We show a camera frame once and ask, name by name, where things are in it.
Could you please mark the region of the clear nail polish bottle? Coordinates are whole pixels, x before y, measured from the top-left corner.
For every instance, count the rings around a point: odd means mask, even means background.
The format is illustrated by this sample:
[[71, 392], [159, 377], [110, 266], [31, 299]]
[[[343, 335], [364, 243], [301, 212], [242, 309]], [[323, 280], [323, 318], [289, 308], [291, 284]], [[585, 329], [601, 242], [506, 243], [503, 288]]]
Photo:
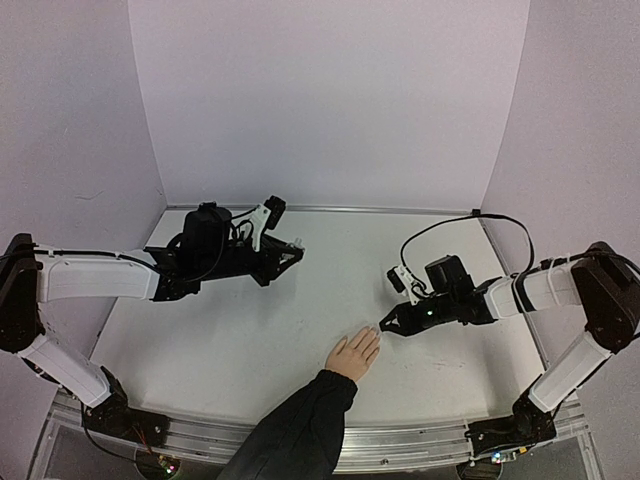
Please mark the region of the clear nail polish bottle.
[[293, 242], [292, 242], [292, 246], [297, 248], [297, 249], [301, 249], [304, 250], [305, 247], [303, 245], [302, 239], [301, 238], [296, 238]]

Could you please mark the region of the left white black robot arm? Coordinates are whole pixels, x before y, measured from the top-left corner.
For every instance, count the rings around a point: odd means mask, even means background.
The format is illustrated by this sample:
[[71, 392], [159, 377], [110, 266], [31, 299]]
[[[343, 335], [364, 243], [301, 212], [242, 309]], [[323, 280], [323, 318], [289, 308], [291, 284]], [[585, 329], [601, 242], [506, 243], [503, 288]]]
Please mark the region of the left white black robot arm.
[[198, 294], [205, 282], [241, 276], [266, 287], [304, 255], [300, 242], [270, 234], [285, 210], [276, 196], [238, 215], [202, 203], [166, 246], [125, 253], [45, 247], [17, 234], [1, 257], [1, 349], [76, 397], [86, 430], [160, 447], [169, 418], [130, 406], [116, 376], [60, 339], [41, 305], [70, 298], [173, 302]]

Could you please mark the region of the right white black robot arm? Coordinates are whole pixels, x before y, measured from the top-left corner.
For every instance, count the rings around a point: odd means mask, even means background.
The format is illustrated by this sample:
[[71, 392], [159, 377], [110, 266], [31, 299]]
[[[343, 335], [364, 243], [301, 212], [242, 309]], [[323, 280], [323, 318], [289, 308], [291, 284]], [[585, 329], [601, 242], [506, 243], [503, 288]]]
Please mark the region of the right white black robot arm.
[[380, 321], [382, 331], [410, 337], [452, 322], [483, 326], [564, 308], [580, 311], [585, 320], [570, 346], [514, 402], [510, 415], [467, 427], [475, 459], [553, 440], [564, 401], [639, 338], [639, 268], [605, 242], [481, 284], [473, 282], [455, 255], [425, 270], [428, 293], [418, 292], [407, 268], [389, 271], [393, 287], [408, 299]]

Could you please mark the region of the black sleeved forearm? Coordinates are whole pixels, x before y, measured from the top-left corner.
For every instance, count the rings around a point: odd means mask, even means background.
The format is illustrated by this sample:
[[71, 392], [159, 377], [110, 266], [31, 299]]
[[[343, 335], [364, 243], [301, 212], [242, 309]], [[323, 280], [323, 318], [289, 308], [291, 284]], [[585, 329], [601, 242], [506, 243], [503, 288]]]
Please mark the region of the black sleeved forearm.
[[226, 464], [220, 479], [329, 479], [344, 440], [356, 384], [320, 371], [264, 417]]

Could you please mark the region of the person's bare hand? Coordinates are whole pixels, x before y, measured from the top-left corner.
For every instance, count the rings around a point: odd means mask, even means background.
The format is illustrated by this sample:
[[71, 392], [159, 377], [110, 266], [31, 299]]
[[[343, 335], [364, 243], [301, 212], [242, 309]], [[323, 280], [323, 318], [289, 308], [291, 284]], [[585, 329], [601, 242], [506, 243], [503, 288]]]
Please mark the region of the person's bare hand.
[[362, 328], [352, 338], [343, 337], [331, 350], [324, 369], [358, 383], [376, 361], [380, 336], [373, 327]]

